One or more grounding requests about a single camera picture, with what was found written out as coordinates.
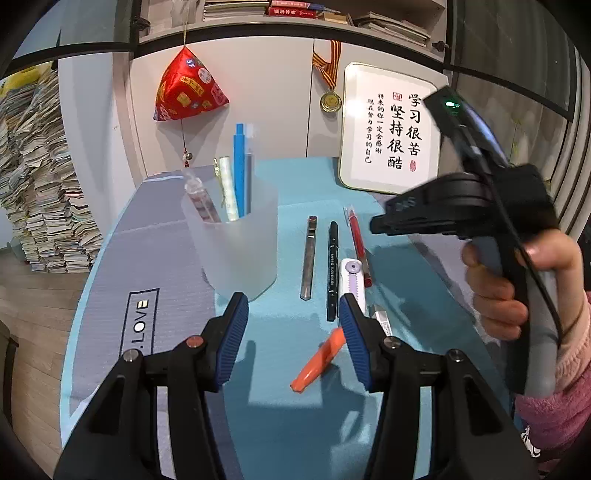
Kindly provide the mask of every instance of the wooden floor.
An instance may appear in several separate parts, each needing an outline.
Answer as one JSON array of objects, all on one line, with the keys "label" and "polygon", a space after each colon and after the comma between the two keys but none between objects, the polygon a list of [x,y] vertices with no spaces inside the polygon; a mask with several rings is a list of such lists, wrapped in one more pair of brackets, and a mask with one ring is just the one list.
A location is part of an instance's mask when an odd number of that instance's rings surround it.
[{"label": "wooden floor", "polygon": [[13,428],[50,476],[61,452],[61,370],[87,276],[32,272],[11,251],[0,251],[0,320],[19,343],[12,377]]}]

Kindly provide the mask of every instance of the pink sweater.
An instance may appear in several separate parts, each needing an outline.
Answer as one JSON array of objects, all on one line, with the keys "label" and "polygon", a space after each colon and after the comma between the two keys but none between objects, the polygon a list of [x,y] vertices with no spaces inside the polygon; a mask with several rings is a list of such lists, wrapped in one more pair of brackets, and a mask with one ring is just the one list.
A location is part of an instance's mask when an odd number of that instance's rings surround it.
[{"label": "pink sweater", "polygon": [[[515,402],[517,412],[530,425],[532,445],[542,450],[541,460],[559,459],[591,414],[590,318],[586,305],[564,337],[558,353],[556,393],[549,398],[518,395]],[[551,468],[556,462],[544,467]]]}]

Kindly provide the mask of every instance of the striped ribbon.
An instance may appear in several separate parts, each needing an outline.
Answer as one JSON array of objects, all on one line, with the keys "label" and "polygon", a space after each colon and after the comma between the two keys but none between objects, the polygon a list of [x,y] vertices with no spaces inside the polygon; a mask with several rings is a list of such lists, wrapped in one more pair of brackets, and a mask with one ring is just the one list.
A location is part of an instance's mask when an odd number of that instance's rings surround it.
[{"label": "striped ribbon", "polygon": [[336,79],[339,72],[339,60],[341,52],[340,41],[330,40],[330,62],[323,59],[316,52],[312,53],[312,65],[322,75],[330,90],[336,87]]}]

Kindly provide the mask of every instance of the orange marker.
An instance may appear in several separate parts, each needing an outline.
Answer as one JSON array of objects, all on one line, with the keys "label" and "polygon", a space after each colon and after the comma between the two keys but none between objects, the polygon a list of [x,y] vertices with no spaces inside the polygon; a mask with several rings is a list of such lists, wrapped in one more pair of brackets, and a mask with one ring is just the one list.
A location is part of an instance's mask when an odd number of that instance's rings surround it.
[{"label": "orange marker", "polygon": [[294,392],[302,393],[329,366],[342,346],[345,334],[342,327],[335,328],[306,366],[302,369],[290,387]]}]

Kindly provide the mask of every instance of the table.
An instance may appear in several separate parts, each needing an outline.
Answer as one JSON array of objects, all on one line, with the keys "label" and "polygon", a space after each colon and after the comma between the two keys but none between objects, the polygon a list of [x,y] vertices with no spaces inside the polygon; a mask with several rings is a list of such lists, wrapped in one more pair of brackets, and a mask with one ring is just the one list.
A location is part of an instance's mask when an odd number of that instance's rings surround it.
[{"label": "table", "polygon": [[[207,181],[213,169],[200,167],[198,175]],[[279,474],[294,480],[362,477],[381,394],[364,392],[346,347],[303,394],[289,388],[334,327],[325,317],[327,237],[330,221],[337,221],[339,257],[355,256],[343,214],[346,205],[354,205],[369,251],[375,286],[367,293],[368,305],[385,307],[395,335],[414,348],[435,353],[464,350],[504,398],[500,376],[466,307],[461,292],[466,286],[451,280],[463,275],[456,239],[371,235],[369,220],[382,212],[382,198],[340,186],[330,158],[262,161],[256,175],[279,191],[278,277],[250,303],[232,378],[222,393],[207,396],[229,480],[270,480]],[[126,322],[134,312],[128,306],[148,301],[147,327],[142,341],[134,344],[144,354],[171,349],[200,333],[226,306],[200,268],[180,208],[183,183],[180,172],[146,179],[105,239],[67,346],[60,399],[63,443],[118,356],[137,339],[130,330],[133,322]],[[309,215],[318,217],[315,275],[312,299],[302,301]],[[437,255],[438,249],[444,254]],[[459,302],[450,290],[457,290]],[[430,412],[430,393],[423,389],[416,476],[428,471]],[[158,431],[163,473],[173,476],[165,391],[158,393]]]}]

